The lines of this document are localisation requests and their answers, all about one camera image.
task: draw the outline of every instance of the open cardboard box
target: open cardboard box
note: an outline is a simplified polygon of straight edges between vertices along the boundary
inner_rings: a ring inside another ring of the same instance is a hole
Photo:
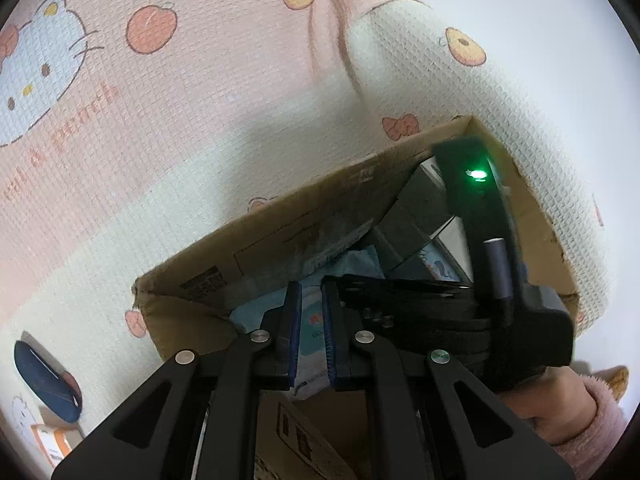
[[[182,348],[200,353],[225,348],[236,337],[224,321],[234,308],[312,273],[356,243],[430,157],[431,146],[463,135],[483,138],[510,188],[529,281],[553,287],[575,318],[577,288],[550,223],[504,148],[476,118],[462,117],[304,184],[140,277],[134,285],[136,304],[161,355],[167,358]],[[362,393],[325,390],[296,405],[358,476],[367,478]],[[272,462],[269,455],[262,459]],[[309,471],[304,478],[314,476]]]

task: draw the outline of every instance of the hello kitty face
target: hello kitty face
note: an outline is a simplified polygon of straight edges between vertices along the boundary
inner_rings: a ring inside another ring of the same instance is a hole
[[[89,48],[80,17],[65,0],[45,0],[20,29],[0,35],[0,146],[46,115],[76,78]]]
[[[37,424],[37,422],[31,414],[27,403],[24,402],[21,397],[14,397],[12,409],[14,412],[14,428],[25,442],[37,446],[35,436],[33,435],[33,431],[31,431],[31,427]]]

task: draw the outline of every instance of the white and blue package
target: white and blue package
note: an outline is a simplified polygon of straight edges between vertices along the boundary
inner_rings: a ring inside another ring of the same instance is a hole
[[[384,278],[378,255],[373,246],[361,251],[347,251],[332,263],[316,270],[300,280],[302,284],[302,320],[300,323],[300,349],[298,350],[298,374],[295,386],[286,394],[292,400],[303,400],[329,386],[324,354],[322,329],[322,293],[320,284],[324,276],[358,274],[370,278]],[[282,306],[286,288],[281,288],[236,308],[231,322],[240,332],[260,328],[262,316],[267,310]]]

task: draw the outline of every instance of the brown fuzzy object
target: brown fuzzy object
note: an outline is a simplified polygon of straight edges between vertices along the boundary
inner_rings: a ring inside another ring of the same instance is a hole
[[[626,392],[626,388],[629,386],[629,368],[623,366],[616,373],[607,380],[607,384],[613,392],[613,397],[616,402],[620,402],[623,395]]]

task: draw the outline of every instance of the triangular cutout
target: triangular cutout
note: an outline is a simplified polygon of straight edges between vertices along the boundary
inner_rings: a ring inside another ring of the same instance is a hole
[[[171,383],[161,383],[118,425],[113,436],[140,449],[148,447],[170,391]]]
[[[476,444],[487,448],[513,436],[513,430],[462,381],[454,384]]]

